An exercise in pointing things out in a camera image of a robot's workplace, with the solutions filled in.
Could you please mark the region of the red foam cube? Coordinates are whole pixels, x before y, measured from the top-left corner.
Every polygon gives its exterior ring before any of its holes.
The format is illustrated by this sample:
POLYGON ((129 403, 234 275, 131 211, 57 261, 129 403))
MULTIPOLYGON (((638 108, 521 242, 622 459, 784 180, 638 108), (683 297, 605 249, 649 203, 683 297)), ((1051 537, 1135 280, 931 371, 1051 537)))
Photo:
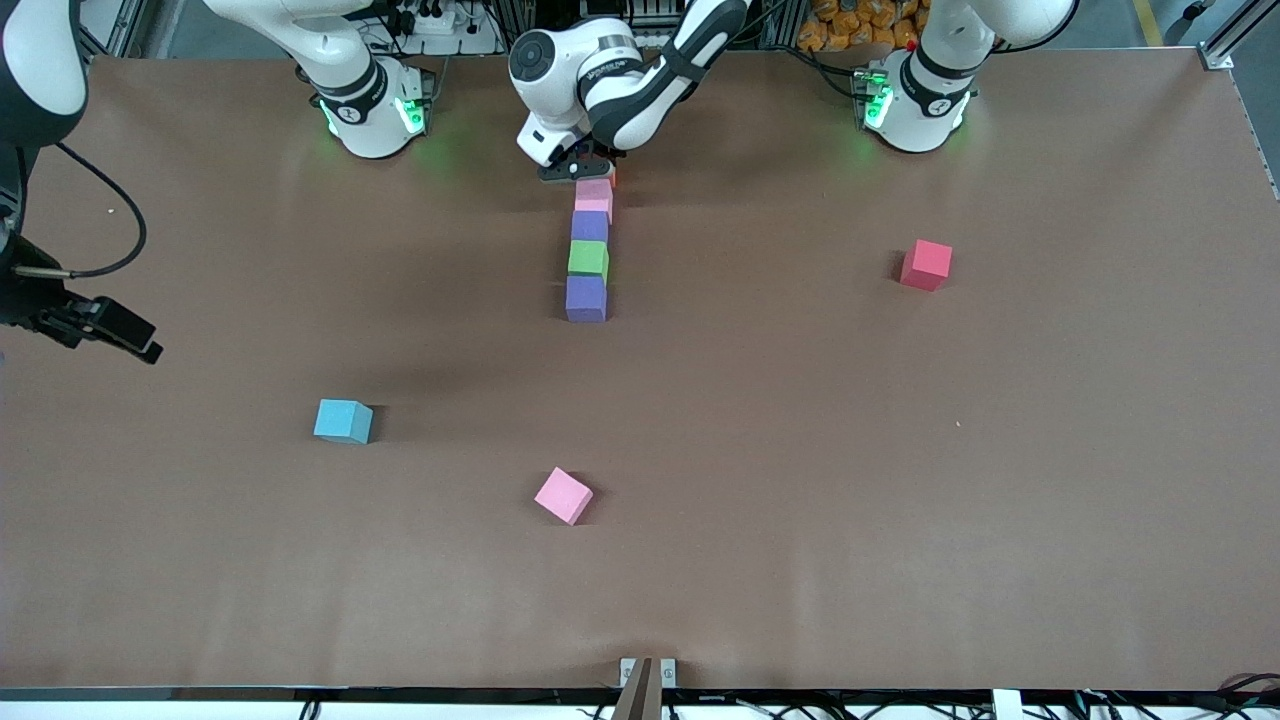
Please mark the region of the red foam cube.
POLYGON ((934 292, 950 277, 954 249, 929 240, 916 240, 905 252, 899 283, 910 288, 934 292))

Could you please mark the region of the small metal bracket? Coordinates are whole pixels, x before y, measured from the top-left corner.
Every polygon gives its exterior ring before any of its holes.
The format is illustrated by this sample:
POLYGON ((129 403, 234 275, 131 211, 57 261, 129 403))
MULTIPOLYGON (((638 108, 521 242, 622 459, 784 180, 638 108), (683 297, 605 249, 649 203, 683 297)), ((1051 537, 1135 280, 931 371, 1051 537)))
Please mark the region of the small metal bracket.
MULTIPOLYGON (((616 684, 618 688, 622 688, 627 683, 637 662, 639 659, 635 657, 623 657, 620 660, 620 675, 616 684)), ((664 689, 677 688, 677 661, 675 659, 660 659, 655 661, 655 665, 660 670, 662 687, 664 689)))

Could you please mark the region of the cyan foam cube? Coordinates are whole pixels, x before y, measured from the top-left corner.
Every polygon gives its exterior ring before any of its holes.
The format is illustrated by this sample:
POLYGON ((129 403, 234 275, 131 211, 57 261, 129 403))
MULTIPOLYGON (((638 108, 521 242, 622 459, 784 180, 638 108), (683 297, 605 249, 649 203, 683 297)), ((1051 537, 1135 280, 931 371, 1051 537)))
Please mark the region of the cyan foam cube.
POLYGON ((367 445, 375 413, 352 398, 321 398, 312 436, 340 445, 367 445))

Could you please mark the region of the pile of orange objects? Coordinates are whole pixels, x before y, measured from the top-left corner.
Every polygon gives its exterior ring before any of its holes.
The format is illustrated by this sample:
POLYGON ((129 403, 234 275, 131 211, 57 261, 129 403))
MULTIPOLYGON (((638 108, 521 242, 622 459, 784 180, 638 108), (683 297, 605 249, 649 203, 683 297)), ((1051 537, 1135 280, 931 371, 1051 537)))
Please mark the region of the pile of orange objects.
POLYGON ((863 45, 914 49, 931 15, 932 0, 809 0, 796 46, 835 53, 863 45))

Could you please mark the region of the white power strip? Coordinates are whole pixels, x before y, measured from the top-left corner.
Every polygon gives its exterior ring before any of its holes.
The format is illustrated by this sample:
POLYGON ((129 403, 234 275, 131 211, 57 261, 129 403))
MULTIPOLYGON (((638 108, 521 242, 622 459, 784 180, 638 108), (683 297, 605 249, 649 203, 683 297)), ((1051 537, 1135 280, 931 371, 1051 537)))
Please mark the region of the white power strip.
POLYGON ((399 36, 448 36, 461 23, 454 0, 404 0, 390 8, 390 29, 399 36))

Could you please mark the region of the brown table cover mat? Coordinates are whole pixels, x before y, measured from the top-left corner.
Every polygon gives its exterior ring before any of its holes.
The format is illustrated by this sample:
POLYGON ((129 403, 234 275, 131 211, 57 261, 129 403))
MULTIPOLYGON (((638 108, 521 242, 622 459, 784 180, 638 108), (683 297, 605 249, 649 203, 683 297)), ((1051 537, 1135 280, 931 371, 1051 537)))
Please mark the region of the brown table cover mat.
POLYGON ((1041 51, 979 86, 904 155, 723 56, 621 165, 577 324, 503 60, 383 161, 288 61, 99 61, 70 146, 150 241, 77 290, 166 351, 0 331, 0 685, 1280 673, 1280 202, 1233 78, 1041 51), (370 442, 314 437, 321 398, 370 442))

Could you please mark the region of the aluminium frame strut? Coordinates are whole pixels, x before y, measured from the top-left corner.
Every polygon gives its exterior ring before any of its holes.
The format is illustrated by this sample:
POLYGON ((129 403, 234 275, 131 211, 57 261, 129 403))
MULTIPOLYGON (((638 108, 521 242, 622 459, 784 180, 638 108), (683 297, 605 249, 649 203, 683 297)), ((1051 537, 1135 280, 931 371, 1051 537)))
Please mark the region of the aluminium frame strut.
POLYGON ((1242 0, 1235 12, 1198 45, 1202 67, 1206 70, 1231 69, 1231 53, 1275 12, 1280 12, 1280 0, 1242 0))
POLYGON ((152 0, 79 0, 79 31, 90 56, 142 58, 151 6, 152 0))

